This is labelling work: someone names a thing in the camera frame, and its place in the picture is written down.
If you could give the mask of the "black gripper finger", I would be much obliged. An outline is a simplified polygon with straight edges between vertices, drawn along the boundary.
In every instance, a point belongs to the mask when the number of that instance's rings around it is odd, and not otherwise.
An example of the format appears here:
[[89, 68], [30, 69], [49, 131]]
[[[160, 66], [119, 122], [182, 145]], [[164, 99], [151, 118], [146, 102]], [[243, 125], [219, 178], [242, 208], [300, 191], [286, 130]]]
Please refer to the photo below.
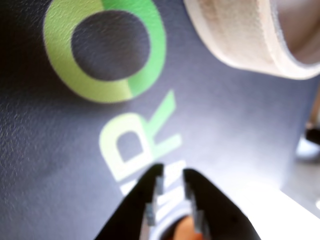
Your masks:
[[151, 166], [95, 237], [97, 240], [148, 240], [156, 225], [157, 197], [163, 193], [164, 165]]
[[205, 240], [260, 239], [247, 216], [201, 173], [184, 169], [183, 181], [195, 231]]

